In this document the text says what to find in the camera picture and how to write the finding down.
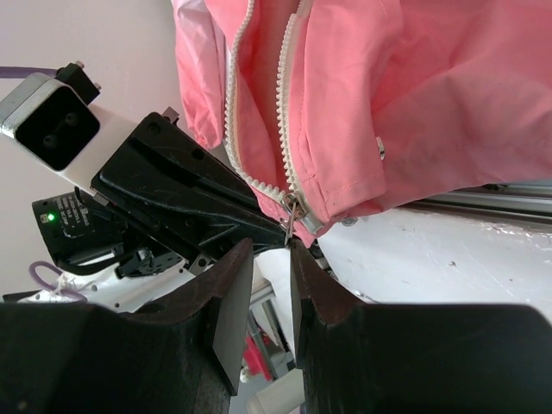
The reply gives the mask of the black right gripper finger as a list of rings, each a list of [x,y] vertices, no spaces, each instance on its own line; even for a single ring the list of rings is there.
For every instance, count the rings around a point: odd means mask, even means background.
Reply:
[[[548,413],[551,326],[514,304],[369,304],[293,241],[309,413]]]

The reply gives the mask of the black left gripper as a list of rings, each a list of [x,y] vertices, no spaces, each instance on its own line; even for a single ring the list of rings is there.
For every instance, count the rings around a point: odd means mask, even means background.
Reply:
[[[240,383],[254,253],[282,248],[283,229],[261,211],[164,176],[135,140],[92,184],[157,241],[76,189],[32,203],[55,266],[92,276],[113,265],[119,279],[171,267],[201,274],[133,313],[95,304],[3,304],[2,412],[227,412]],[[179,253],[224,256],[202,273],[205,255],[181,256],[160,242]]]

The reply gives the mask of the pink hooded zip jacket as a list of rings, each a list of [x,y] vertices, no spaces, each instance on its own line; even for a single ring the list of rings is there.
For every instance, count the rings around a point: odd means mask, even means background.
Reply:
[[[176,1],[187,125],[311,244],[551,175],[548,1]]]

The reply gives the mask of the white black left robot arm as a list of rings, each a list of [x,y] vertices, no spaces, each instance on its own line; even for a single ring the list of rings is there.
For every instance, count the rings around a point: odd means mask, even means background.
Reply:
[[[33,202],[58,278],[24,303],[85,300],[134,311],[202,273],[241,240],[256,254],[284,246],[249,187],[169,113],[148,115],[93,178]]]

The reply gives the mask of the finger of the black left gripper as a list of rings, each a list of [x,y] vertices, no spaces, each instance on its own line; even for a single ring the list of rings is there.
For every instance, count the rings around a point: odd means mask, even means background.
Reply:
[[[161,114],[153,112],[138,124],[135,150],[169,179],[260,213],[257,198],[249,186]]]

